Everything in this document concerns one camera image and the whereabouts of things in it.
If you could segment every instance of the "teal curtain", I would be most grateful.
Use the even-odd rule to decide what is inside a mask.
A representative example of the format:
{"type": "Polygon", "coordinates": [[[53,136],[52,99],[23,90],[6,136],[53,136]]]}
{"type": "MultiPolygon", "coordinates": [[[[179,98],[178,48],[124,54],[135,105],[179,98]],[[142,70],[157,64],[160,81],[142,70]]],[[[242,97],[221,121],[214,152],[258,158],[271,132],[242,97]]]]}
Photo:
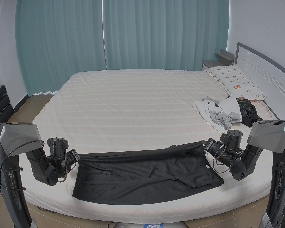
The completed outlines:
{"type": "Polygon", "coordinates": [[[106,70],[101,0],[18,0],[18,59],[29,96],[82,71],[106,70]]]}
{"type": "Polygon", "coordinates": [[[106,65],[201,70],[226,49],[229,0],[103,0],[106,65]]]}

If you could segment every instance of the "white headboard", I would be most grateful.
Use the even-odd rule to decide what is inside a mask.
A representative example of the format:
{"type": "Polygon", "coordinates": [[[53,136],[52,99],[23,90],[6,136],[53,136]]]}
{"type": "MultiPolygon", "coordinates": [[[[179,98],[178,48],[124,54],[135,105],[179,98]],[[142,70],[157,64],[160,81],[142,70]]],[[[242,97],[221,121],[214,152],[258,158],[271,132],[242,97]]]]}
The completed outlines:
{"type": "Polygon", "coordinates": [[[276,117],[285,120],[285,68],[241,43],[237,44],[235,64],[266,95],[264,102],[276,117]]]}

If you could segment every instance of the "tile floor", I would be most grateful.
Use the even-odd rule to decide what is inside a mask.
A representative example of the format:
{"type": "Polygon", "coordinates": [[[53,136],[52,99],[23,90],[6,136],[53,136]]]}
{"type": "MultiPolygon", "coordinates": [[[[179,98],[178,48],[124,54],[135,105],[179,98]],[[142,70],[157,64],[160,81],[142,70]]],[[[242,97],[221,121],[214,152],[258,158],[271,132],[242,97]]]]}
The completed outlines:
{"type": "MultiPolygon", "coordinates": [[[[30,97],[17,113],[13,114],[9,122],[32,122],[51,97],[52,94],[40,94],[30,97]]],[[[259,225],[267,202],[268,196],[219,215],[185,221],[185,224],[189,228],[256,228],[259,225]]],[[[30,203],[28,204],[28,208],[31,215],[35,218],[38,228],[107,228],[109,223],[108,221],[80,219],[41,211],[30,203]]],[[[12,227],[11,218],[3,198],[0,197],[0,228],[12,227]]]]}

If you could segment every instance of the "wall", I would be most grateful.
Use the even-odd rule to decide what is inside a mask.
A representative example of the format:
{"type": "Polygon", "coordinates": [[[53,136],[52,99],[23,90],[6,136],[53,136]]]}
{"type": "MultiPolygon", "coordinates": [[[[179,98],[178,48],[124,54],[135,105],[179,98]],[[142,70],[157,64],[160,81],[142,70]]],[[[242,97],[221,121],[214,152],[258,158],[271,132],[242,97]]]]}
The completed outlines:
{"type": "Polygon", "coordinates": [[[285,67],[285,0],[230,0],[227,51],[247,45],[285,67]]]}
{"type": "Polygon", "coordinates": [[[17,0],[0,0],[0,84],[13,108],[27,94],[19,66],[15,39],[17,0]]]}

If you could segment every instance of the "pillow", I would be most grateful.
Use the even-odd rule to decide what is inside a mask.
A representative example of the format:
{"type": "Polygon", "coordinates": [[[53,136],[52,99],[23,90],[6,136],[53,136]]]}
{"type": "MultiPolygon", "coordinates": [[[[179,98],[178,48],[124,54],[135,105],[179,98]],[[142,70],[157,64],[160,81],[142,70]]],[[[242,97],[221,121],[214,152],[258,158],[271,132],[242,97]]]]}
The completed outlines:
{"type": "Polygon", "coordinates": [[[237,65],[215,66],[205,71],[217,78],[217,81],[222,83],[225,90],[232,97],[244,97],[248,100],[264,100],[266,97],[237,65]]]}

